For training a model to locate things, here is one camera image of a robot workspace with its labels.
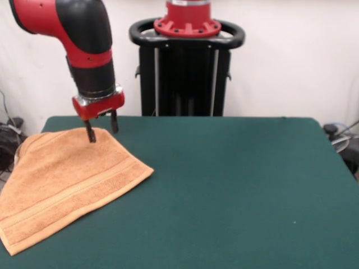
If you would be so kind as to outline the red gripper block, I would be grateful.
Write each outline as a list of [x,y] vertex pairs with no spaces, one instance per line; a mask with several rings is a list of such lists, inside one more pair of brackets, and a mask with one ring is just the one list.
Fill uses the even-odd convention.
[[90,124],[91,119],[111,112],[111,128],[114,134],[118,133],[117,109],[125,103],[123,87],[115,84],[114,92],[98,99],[88,99],[78,94],[72,98],[72,104],[77,115],[84,121],[90,143],[96,143],[95,132]]

